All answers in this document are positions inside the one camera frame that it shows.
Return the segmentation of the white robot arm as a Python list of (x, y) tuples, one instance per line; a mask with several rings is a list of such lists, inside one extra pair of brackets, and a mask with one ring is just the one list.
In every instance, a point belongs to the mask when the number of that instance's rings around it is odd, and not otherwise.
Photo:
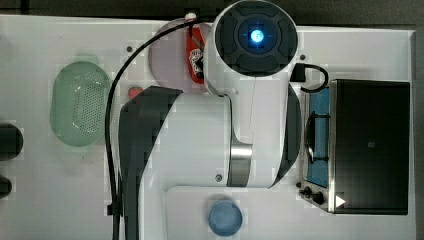
[(122, 106), (119, 240), (169, 240), (174, 187), (270, 188), (299, 153), (300, 103), (290, 79), (299, 37), (266, 0), (240, 0), (214, 20), (203, 53), (206, 93), (150, 86)]

